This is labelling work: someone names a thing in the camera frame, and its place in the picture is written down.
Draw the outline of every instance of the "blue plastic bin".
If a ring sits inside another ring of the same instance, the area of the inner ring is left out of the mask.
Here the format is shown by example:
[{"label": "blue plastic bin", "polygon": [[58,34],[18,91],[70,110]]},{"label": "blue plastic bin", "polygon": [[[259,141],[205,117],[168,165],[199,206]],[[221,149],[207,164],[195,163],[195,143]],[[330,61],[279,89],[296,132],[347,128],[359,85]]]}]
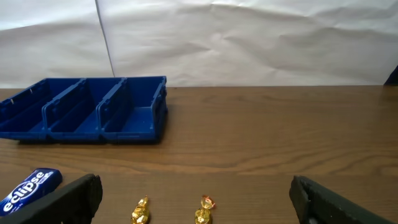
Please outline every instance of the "blue plastic bin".
[{"label": "blue plastic bin", "polygon": [[79,78],[48,78],[0,103],[0,138],[45,139],[42,107]]},{"label": "blue plastic bin", "polygon": [[157,141],[166,77],[49,78],[0,103],[0,138]]}]

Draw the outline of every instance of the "white wall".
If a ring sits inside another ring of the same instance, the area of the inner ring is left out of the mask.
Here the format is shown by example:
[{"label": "white wall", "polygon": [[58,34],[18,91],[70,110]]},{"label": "white wall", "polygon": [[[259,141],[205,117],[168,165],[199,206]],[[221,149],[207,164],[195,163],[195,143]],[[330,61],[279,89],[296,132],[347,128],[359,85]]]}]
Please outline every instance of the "white wall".
[{"label": "white wall", "polygon": [[111,65],[168,86],[382,85],[398,64],[398,0],[97,3],[111,64],[94,1],[1,2],[0,87]]}]

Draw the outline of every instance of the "bin compartment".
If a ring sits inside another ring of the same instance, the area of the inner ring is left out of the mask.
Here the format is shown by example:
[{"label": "bin compartment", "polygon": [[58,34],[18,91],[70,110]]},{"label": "bin compartment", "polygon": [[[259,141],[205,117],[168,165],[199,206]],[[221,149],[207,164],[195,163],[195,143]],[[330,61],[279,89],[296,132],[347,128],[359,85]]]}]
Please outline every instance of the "bin compartment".
[{"label": "bin compartment", "polygon": [[56,140],[97,140],[96,107],[122,78],[84,78],[43,107],[45,125]]},{"label": "bin compartment", "polygon": [[126,78],[99,106],[102,135],[110,141],[160,138],[166,107],[166,78]]},{"label": "bin compartment", "polygon": [[0,138],[45,139],[42,107],[80,78],[47,78],[0,103]]}]

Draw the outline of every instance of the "wrinkled paper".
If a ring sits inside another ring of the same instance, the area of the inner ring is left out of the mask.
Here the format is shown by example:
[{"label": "wrinkled paper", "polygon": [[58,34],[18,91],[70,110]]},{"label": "wrinkled paper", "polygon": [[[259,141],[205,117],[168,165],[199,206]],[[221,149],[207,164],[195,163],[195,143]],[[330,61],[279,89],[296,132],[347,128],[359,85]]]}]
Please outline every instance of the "wrinkled paper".
[{"label": "wrinkled paper", "polygon": [[0,88],[47,77],[112,77],[92,0],[0,1]]},{"label": "wrinkled paper", "polygon": [[169,86],[381,85],[398,1],[98,0],[116,76]]}]

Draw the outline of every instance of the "brown tabletop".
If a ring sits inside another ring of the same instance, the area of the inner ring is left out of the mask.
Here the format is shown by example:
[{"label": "brown tabletop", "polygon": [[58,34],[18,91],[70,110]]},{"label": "brown tabletop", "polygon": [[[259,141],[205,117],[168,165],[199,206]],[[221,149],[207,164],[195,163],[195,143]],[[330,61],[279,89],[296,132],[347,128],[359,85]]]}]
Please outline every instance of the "brown tabletop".
[{"label": "brown tabletop", "polygon": [[[20,90],[0,90],[0,100]],[[63,184],[101,176],[93,223],[129,223],[148,194],[151,224],[194,223],[200,197],[213,224],[298,223],[288,191],[309,178],[398,222],[398,88],[169,88],[159,145],[26,145],[0,140],[0,195],[37,167]]]}]

